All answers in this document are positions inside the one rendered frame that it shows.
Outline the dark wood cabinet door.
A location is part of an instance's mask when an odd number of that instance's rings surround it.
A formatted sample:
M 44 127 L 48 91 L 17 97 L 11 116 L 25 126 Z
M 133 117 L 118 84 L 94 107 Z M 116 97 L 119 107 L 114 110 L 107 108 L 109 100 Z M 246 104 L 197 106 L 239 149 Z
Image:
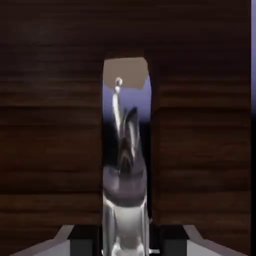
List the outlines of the dark wood cabinet door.
M 153 220 L 251 254 L 251 1 L 0 0 L 0 256 L 101 222 L 103 64 L 136 56 Z

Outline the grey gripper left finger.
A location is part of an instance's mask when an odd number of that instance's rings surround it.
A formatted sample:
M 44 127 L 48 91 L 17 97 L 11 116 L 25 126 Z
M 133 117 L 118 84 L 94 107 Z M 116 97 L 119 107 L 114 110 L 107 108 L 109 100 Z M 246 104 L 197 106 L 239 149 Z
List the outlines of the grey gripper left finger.
M 63 225 L 53 239 L 9 256 L 103 256 L 100 225 Z

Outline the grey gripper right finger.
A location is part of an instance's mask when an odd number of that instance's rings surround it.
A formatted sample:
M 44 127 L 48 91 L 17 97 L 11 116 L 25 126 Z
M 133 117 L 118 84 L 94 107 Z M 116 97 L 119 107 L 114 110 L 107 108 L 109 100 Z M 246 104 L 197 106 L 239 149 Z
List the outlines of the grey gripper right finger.
M 149 256 L 248 256 L 204 239 L 194 225 L 149 225 Z

